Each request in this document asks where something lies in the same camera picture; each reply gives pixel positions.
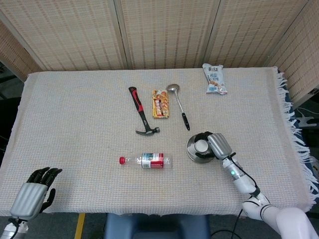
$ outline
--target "blue chair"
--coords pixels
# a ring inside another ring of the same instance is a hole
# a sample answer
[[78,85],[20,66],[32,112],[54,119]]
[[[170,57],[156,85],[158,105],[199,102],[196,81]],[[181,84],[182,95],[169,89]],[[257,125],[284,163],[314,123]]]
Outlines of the blue chair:
[[210,239],[208,216],[107,214],[105,239]]

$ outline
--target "metal ladle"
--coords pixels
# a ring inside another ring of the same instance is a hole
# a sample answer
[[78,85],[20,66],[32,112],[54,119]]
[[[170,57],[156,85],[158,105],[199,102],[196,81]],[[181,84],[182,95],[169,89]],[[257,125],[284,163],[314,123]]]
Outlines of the metal ladle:
[[181,116],[183,117],[185,126],[186,126],[186,128],[187,128],[188,130],[190,130],[188,120],[187,120],[187,118],[186,118],[186,115],[185,115],[185,113],[184,113],[183,107],[181,106],[180,101],[179,101],[179,98],[178,98],[178,95],[177,95],[177,91],[179,90],[179,85],[178,85],[178,84],[170,84],[169,86],[166,87],[166,90],[175,93],[175,97],[176,97],[177,102],[178,102],[178,104],[179,104],[179,107],[180,107],[180,110],[181,110]]

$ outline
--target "hammer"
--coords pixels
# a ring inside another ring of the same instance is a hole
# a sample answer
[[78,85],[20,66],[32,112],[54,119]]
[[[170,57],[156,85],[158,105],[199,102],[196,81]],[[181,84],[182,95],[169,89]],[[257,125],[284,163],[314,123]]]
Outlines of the hammer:
[[135,87],[129,87],[129,91],[133,97],[133,101],[134,101],[134,104],[136,106],[136,109],[138,110],[141,118],[142,118],[142,121],[143,121],[143,124],[145,126],[145,131],[146,132],[141,132],[141,131],[137,131],[136,130],[136,133],[140,134],[140,135],[144,135],[144,136],[151,136],[153,135],[154,133],[159,133],[160,131],[160,128],[159,127],[156,127],[154,129],[151,129],[151,127],[149,126],[149,123],[148,121],[146,120],[146,117],[145,117],[145,114],[144,114],[144,110],[143,110],[143,106],[142,106],[142,103],[138,97],[138,93],[137,93],[137,90]]

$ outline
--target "snack bag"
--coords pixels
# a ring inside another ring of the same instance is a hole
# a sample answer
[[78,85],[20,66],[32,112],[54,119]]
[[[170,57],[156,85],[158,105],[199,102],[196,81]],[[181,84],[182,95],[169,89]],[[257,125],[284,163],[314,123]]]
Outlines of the snack bag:
[[221,95],[227,94],[227,90],[224,83],[223,66],[212,66],[204,63],[203,69],[208,81],[208,87],[206,93],[218,92]]
[[152,116],[155,119],[166,119],[169,117],[168,94],[166,90],[153,90]]

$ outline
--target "bottle cap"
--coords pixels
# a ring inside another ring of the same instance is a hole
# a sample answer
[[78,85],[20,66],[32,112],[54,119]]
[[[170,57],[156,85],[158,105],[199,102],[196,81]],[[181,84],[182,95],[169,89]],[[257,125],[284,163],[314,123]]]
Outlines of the bottle cap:
[[120,157],[120,164],[125,164],[125,157]]

